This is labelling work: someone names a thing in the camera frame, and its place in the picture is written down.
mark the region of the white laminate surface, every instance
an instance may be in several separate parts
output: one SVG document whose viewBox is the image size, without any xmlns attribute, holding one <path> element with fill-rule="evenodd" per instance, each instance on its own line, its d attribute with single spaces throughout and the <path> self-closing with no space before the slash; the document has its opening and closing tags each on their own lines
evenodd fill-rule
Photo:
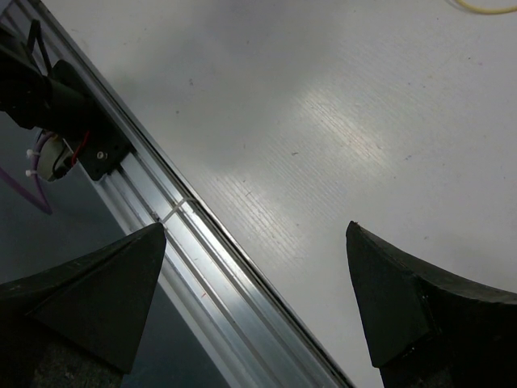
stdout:
<svg viewBox="0 0 517 388">
<path fill-rule="evenodd" d="M 447 0 L 45 3 L 358 387 L 381 381 L 350 220 L 517 291 L 517 15 Z"/>
</svg>

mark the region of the red wire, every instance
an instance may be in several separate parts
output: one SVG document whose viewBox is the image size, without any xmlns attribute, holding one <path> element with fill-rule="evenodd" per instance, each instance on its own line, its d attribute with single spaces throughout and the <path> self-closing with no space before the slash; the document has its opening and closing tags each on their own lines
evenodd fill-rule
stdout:
<svg viewBox="0 0 517 388">
<path fill-rule="evenodd" d="M 74 166 L 75 163 L 77 162 L 79 153 L 81 152 L 81 150 L 84 148 L 84 146 L 88 142 L 88 137 L 90 137 L 90 131 L 86 132 L 86 134 L 84 135 L 84 138 L 82 139 L 81 145 L 75 150 L 74 154 L 72 155 L 72 166 Z"/>
</svg>

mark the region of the metal profile rail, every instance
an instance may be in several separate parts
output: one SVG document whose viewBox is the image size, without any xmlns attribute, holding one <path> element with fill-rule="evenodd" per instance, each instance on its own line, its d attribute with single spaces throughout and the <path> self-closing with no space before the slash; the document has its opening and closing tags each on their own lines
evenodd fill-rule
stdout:
<svg viewBox="0 0 517 388">
<path fill-rule="evenodd" d="M 126 233 L 164 224 L 160 284 L 230 385 L 352 386 L 46 7 L 14 0 L 0 23 L 27 34 L 32 19 L 41 21 L 51 59 L 74 65 L 133 144 L 118 171 L 94 186 Z"/>
</svg>

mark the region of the black plastic part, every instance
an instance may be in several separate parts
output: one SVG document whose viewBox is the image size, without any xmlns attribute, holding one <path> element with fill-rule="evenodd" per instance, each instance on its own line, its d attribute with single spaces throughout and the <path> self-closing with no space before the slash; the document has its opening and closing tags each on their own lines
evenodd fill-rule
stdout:
<svg viewBox="0 0 517 388">
<path fill-rule="evenodd" d="M 31 29 L 29 30 L 29 36 L 27 38 L 27 50 L 32 54 L 34 51 L 34 43 L 38 42 L 38 47 L 40 48 L 41 56 L 43 58 L 43 62 L 45 63 L 45 68 L 47 70 L 47 75 L 52 77 L 52 64 L 50 63 L 50 58 L 48 57 L 47 48 L 45 47 L 45 43 L 43 42 L 43 34 L 41 33 L 41 23 L 39 20 L 32 20 Z"/>
<path fill-rule="evenodd" d="M 73 66 L 66 61 L 58 61 L 53 67 L 55 80 L 65 86 L 88 96 L 96 101 L 87 85 L 83 82 Z M 81 145 L 82 139 L 66 138 L 75 150 Z M 132 145 L 118 126 L 112 122 L 104 109 L 95 102 L 94 113 L 91 117 L 90 136 L 84 150 L 79 154 L 79 162 L 93 180 L 114 170 L 124 156 L 131 150 Z"/>
<path fill-rule="evenodd" d="M 32 22 L 29 47 L 0 27 L 0 110 L 22 128 L 38 126 L 66 138 L 82 139 L 94 124 L 90 119 L 95 103 L 40 72 L 32 56 L 36 40 L 45 65 L 52 70 L 37 20 Z"/>
<path fill-rule="evenodd" d="M 137 353 L 165 244 L 163 226 L 154 224 L 80 259 L 0 285 L 0 385 L 61 386 L 34 382 L 42 376 L 59 380 L 56 373 L 67 365 L 86 378 L 77 386 L 90 386 L 94 377 L 120 383 Z"/>
<path fill-rule="evenodd" d="M 354 222 L 347 253 L 386 387 L 517 386 L 517 294 L 444 271 Z"/>
</svg>

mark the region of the yellow cable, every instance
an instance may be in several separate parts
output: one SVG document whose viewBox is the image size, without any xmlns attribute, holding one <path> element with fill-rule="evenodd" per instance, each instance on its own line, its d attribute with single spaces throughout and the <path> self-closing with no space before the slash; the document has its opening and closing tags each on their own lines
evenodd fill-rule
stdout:
<svg viewBox="0 0 517 388">
<path fill-rule="evenodd" d="M 472 4 L 468 4 L 465 0 L 456 0 L 458 4 L 460 4 L 463 8 L 466 8 L 469 11 L 475 12 L 477 14 L 483 15 L 501 15 L 501 14 L 509 14 L 511 12 L 517 11 L 517 6 L 509 6 L 507 8 L 499 8 L 497 10 L 491 10 L 487 8 L 482 8 L 480 6 L 473 6 Z"/>
</svg>

